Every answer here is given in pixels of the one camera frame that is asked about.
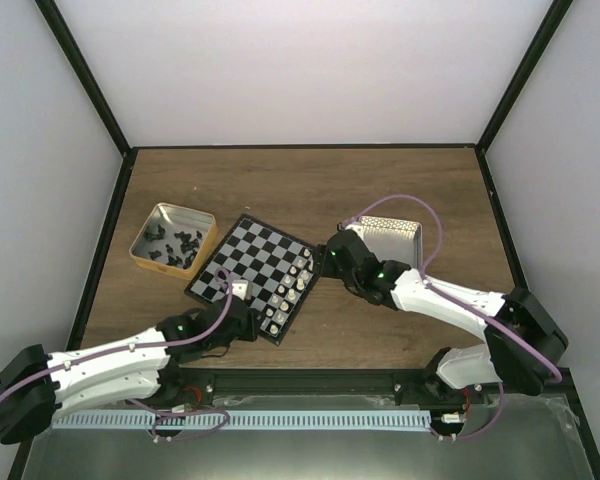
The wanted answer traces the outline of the pink tin box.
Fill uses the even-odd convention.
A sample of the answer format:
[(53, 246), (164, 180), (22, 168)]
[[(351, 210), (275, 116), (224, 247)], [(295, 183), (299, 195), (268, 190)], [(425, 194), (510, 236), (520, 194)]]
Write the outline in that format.
[(380, 260), (395, 260), (420, 269), (423, 262), (422, 225), (418, 222), (378, 216), (361, 216), (364, 243)]

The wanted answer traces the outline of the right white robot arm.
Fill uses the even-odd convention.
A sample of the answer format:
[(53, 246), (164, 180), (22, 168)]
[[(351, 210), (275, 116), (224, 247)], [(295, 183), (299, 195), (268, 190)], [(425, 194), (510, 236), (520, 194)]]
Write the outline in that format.
[(479, 339), (476, 346), (448, 347), (434, 356), (424, 389), (435, 402), (489, 383), (537, 396), (563, 379), (557, 364), (568, 339), (527, 289), (485, 292), (435, 279), (407, 263), (378, 259), (353, 230), (319, 246), (318, 269), (372, 305), (422, 314)]

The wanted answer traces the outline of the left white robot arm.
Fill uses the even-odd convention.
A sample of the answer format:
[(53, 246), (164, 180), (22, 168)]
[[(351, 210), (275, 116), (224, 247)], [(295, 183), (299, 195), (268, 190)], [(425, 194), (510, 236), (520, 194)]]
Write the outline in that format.
[(22, 349), (0, 371), (0, 442), (29, 440), (70, 413), (120, 400), (176, 402), (179, 367), (258, 337), (261, 314), (236, 296), (169, 316), (123, 340), (84, 350)]

